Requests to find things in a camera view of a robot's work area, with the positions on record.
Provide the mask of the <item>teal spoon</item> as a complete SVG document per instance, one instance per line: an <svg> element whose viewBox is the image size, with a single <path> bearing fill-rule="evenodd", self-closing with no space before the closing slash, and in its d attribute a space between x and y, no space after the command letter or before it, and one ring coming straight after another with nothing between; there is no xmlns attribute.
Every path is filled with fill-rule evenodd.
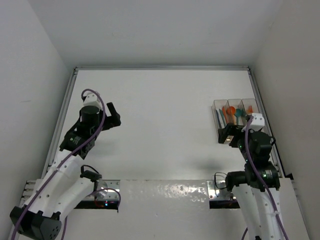
<svg viewBox="0 0 320 240"><path fill-rule="evenodd" d="M237 108L235 110L236 124L240 126L246 125L246 111L243 108Z"/></svg>

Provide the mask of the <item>clear container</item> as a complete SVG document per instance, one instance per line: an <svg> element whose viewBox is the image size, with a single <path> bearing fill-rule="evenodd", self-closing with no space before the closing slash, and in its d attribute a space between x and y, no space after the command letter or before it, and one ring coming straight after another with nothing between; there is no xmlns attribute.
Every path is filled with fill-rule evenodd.
<svg viewBox="0 0 320 240"><path fill-rule="evenodd" d="M259 111L259 108L258 108L258 105L257 105L257 102L254 98L245 98L245 99L242 99L242 102L243 102L243 105L244 105L244 110L246 112L246 116L248 115L247 114L247 109L249 106L252 106L253 108L253 112L254 113L260 113L262 114L260 111ZM258 131L258 132L265 132L265 127Z"/></svg>
<svg viewBox="0 0 320 240"><path fill-rule="evenodd" d="M246 111L241 99L229 99L228 100L227 114L233 120L233 123L238 126L245 126L247 124Z"/></svg>
<svg viewBox="0 0 320 240"><path fill-rule="evenodd" d="M227 99L216 99L211 106L218 142L220 142L220 133L222 133L222 130L229 122L232 122L230 116L227 114L229 106Z"/></svg>

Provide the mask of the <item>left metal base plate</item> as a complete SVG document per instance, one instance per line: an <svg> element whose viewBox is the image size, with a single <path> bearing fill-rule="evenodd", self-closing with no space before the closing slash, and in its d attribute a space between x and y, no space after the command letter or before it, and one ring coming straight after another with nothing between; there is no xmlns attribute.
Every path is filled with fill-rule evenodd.
<svg viewBox="0 0 320 240"><path fill-rule="evenodd" d="M89 201L93 202L94 200L96 201L118 201L119 196L115 192L118 191L120 192L120 180L119 179L102 179L98 180L95 191L105 189L105 188L110 188L109 190L102 190L98 193L95 193L94 195L88 195L86 196L82 202L84 201Z"/></svg>

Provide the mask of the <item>dark blue knife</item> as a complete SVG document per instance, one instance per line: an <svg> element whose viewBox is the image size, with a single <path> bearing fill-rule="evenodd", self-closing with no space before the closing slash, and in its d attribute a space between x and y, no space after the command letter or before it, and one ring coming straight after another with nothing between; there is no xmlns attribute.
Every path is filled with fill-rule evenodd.
<svg viewBox="0 0 320 240"><path fill-rule="evenodd" d="M218 126L219 126L220 129L223 129L224 125L223 125L223 123L221 121L220 112L217 109L215 111L216 111L216 117L217 117Z"/></svg>

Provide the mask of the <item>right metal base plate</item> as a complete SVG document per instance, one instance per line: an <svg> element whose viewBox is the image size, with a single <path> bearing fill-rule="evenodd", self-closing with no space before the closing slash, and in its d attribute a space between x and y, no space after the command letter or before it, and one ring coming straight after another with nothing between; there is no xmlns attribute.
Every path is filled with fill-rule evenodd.
<svg viewBox="0 0 320 240"><path fill-rule="evenodd" d="M225 180L207 180L210 201L235 201L236 197L226 189Z"/></svg>

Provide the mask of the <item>orange spoon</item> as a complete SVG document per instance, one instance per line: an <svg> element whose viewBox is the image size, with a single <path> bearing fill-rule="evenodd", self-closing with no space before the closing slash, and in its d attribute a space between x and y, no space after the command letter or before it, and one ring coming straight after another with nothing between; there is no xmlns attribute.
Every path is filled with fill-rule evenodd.
<svg viewBox="0 0 320 240"><path fill-rule="evenodd" d="M233 124L236 124L236 118L235 118L236 109L233 106L229 106L227 109L227 114L229 115L229 118L232 120Z"/></svg>

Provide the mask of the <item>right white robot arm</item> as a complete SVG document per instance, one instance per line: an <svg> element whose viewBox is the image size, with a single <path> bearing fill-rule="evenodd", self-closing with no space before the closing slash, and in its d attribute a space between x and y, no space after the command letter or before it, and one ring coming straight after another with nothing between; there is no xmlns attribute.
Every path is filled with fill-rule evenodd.
<svg viewBox="0 0 320 240"><path fill-rule="evenodd" d="M261 130L229 123L218 130L218 141L240 150L243 171L228 172L225 188L232 193L246 222L251 240L287 240L280 209L280 177L270 161L275 138Z"/></svg>

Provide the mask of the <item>clear container left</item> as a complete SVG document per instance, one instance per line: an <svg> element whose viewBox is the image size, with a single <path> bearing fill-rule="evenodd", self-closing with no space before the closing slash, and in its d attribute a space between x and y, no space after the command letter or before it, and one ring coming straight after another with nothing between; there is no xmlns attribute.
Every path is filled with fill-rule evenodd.
<svg viewBox="0 0 320 240"><path fill-rule="evenodd" d="M227 99L216 99L211 106L218 142L220 142L220 133L222 133L222 130L229 122L232 122L230 116L227 114L229 106Z"/></svg>

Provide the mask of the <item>clear container right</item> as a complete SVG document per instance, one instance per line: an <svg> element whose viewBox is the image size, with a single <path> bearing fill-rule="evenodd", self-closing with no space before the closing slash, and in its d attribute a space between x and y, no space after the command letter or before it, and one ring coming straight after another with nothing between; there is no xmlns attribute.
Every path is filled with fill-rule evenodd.
<svg viewBox="0 0 320 240"><path fill-rule="evenodd" d="M258 108L258 105L257 105L257 102L254 98L245 98L245 99L242 99L242 102L243 102L243 105L244 105L244 110L246 112L246 116L248 115L247 114L247 109L249 106L252 106L253 108L253 112L254 113L260 113L262 114L260 111L259 111L259 108ZM258 132L265 132L265 127L258 131Z"/></svg>

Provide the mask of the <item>clear container middle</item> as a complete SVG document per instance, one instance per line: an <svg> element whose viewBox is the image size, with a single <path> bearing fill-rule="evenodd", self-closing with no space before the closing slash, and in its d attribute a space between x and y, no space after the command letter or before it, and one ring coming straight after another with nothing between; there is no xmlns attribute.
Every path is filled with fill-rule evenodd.
<svg viewBox="0 0 320 240"><path fill-rule="evenodd" d="M245 126L247 124L246 111L241 99L229 99L228 100L227 114L233 120L233 123L238 126Z"/></svg>

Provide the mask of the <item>orange fork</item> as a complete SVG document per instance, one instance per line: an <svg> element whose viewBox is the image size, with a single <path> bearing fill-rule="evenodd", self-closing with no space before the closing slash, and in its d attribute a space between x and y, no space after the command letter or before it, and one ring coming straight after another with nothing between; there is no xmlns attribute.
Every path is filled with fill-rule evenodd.
<svg viewBox="0 0 320 240"><path fill-rule="evenodd" d="M253 111L253 107L251 105L248 106L247 110L246 110L247 114L250 115L252 114L254 111Z"/></svg>

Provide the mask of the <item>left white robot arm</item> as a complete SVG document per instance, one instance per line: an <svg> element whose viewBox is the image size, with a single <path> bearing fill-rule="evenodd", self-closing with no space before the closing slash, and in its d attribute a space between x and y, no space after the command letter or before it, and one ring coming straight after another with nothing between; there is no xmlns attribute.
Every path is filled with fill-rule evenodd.
<svg viewBox="0 0 320 240"><path fill-rule="evenodd" d="M99 192L102 175L84 169L84 160L102 131L121 125L112 102L106 107L85 105L76 123L66 132L52 166L33 194L10 212L16 234L32 240L54 240L62 222L87 196Z"/></svg>

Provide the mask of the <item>metal base plate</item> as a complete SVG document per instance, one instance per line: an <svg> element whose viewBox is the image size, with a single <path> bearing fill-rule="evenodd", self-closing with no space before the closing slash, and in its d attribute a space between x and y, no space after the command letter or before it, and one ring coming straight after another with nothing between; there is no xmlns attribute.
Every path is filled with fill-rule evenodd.
<svg viewBox="0 0 320 240"><path fill-rule="evenodd" d="M118 201L119 196L115 192L118 191L120 192L120 180L119 179L102 179L98 180L95 191L105 189L105 188L110 188L109 190L102 190L98 193L95 193L94 195L88 195L86 196L82 202L84 201L89 201L93 202L94 200L96 201Z"/></svg>
<svg viewBox="0 0 320 240"><path fill-rule="evenodd" d="M235 201L236 197L226 189L225 180L207 180L210 201Z"/></svg>

